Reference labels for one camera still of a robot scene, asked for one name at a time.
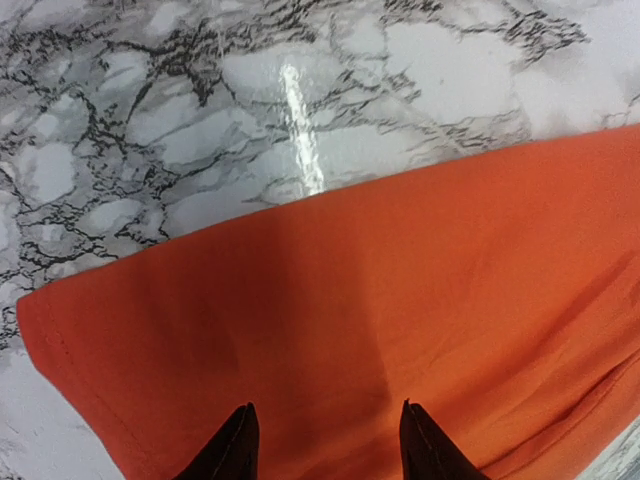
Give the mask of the orange t-shirt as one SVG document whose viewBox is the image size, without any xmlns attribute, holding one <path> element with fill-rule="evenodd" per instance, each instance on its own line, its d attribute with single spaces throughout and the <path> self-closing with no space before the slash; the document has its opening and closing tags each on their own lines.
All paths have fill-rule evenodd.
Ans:
<svg viewBox="0 0 640 480">
<path fill-rule="evenodd" d="M 414 400 L 495 479 L 572 479 L 639 414 L 639 130 L 230 220 L 19 300 L 128 479 L 256 407 L 263 479 L 397 479 Z"/>
</svg>

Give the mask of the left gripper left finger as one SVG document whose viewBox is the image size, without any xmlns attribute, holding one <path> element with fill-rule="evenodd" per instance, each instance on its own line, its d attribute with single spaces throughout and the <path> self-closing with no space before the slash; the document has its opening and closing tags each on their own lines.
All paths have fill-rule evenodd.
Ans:
<svg viewBox="0 0 640 480">
<path fill-rule="evenodd" d="M 238 407 L 174 480 L 256 480 L 260 428 L 252 402 Z"/>
</svg>

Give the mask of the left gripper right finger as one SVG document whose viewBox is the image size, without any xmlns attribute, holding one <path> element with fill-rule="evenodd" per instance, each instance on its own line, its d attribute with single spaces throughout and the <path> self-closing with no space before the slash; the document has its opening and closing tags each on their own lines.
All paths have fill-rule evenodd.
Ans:
<svg viewBox="0 0 640 480">
<path fill-rule="evenodd" d="M 405 400 L 399 426 L 404 480 L 488 480 L 419 403 Z"/>
</svg>

